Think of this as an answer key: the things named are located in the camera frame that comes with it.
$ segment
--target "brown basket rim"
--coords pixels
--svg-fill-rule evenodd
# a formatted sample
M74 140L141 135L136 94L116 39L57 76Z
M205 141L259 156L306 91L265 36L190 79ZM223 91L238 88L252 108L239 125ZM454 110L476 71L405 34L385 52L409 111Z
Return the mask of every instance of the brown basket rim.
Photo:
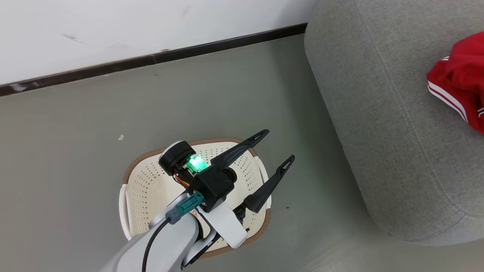
M220 143L220 142L241 143L242 140L239 139L239 138L235 138L235 137L216 137L216 138L209 138L209 139L202 139L202 140L190 141L190 142L188 142L188 144L190 144L191 146L194 146L194 145ZM124 173L124 177L123 177L123 180L122 180L122 184L128 184L128 180L129 180L129 176L131 175L131 172L133 172L133 169L135 169L135 167L140 162L142 162L144 159L147 159L149 157L153 157L155 155L159 155L159 154L163 153L163 151L165 151L165 149L166 149L166 147L163 147L163 148L160 148L160 149L156 149L156 150L153 150L153 151L144 153L143 155L137 157L129 165L128 169ZM250 153L252 154L253 157L257 157L257 153L256 153L256 151L254 149L251 148L251 149L249 149L249 151L250 151ZM264 222L262 223L262 226L260 227L259 231L257 231L257 233L254 234L252 237L246 239L241 246L248 245L248 244L250 244L252 242L255 242L257 239L259 239L259 237L262 236L262 234L264 233L264 231L266 231L267 227L269 226L270 219L271 219L271 209L267 209L266 210L266 216L264 218ZM215 256L215 255L219 255L219 254L222 254L222 253L231 251L231 250L233 250L233 248L231 248L230 246L225 246L225 247L222 247L222 248L213 250L213 251L205 252L200 257L200 259L212 257L212 256Z

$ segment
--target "white stripe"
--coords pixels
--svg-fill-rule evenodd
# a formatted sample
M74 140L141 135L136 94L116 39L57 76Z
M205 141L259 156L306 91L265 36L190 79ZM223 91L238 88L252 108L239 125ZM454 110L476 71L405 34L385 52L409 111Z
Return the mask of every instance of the white stripe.
M457 99L455 99L453 96L451 96L448 92L446 92L444 89L442 89L441 87L435 85L434 83L432 82L428 82L428 85L434 89L435 91L439 92L441 95L443 95L445 98L449 99L449 101L451 101L452 103L454 103L461 111L462 113L464 113L464 116L462 116L462 118L464 118L464 120L466 122L469 122L467 120L467 114L466 114L466 110L464 109L464 107L462 106L462 104L457 101Z
M436 94L434 91L432 91L432 90L430 89L430 86L428 86L428 85L427 85L427 88L428 88L428 91L429 91L431 94L433 94L435 97L439 98L439 99L440 99L440 100L442 100L442 101L443 101L445 104L449 105L449 107L453 108L453 109L454 109L456 112L458 112L458 113L459 113L459 115L460 115L460 117L462 117L462 119L464 119L464 121L466 120L466 119L464 118L464 116L462 116L462 113L460 113L460 111L459 111L459 110L458 110L456 107L454 107L452 104L450 104L450 103L449 103L449 101L445 100L445 99L444 99L442 96L440 96L440 95Z

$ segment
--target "green led light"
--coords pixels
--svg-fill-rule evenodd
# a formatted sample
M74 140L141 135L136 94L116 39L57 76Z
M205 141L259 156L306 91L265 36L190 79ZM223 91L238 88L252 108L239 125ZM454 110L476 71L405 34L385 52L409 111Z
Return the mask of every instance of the green led light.
M207 163L198 154L192 155L186 166L193 172L200 172L208 167Z

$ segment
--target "black baseboard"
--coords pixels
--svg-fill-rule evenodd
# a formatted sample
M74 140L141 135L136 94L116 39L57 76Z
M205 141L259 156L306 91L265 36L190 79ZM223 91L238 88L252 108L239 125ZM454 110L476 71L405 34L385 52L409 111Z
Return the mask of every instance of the black baseboard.
M11 95L20 92L31 91L44 87L63 84L71 81L81 80L94 76L107 75L114 72L129 70L147 65L163 63L172 60L180 60L184 58L199 56L203 54L213 53L217 51L227 50L245 45L257 44L261 42L271 41L284 37L289 37L297 34L302 34L306 30L306 23L295 26L285 27L281 29L261 32L257 34L237 37L233 39L175 49L167 52L160 52L144 57L138 57L128 60L121 60L83 68L79 70L68 71L65 73L43 76L9 84L0 85L0 96Z

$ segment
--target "black cable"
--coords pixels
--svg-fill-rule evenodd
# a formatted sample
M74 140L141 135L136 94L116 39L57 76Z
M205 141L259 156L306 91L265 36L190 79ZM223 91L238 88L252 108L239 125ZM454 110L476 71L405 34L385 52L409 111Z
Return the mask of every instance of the black cable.
M151 236L150 240L148 241L148 244L146 245L145 249L145 255L143 257L143 265L141 266L141 272L146 272L146 263L148 262L148 254L150 253L150 248L151 245L153 244L154 239L156 238L156 235L160 233L160 231L171 221L171 218L166 218L163 223L160 224L160 226L154 231L153 235Z

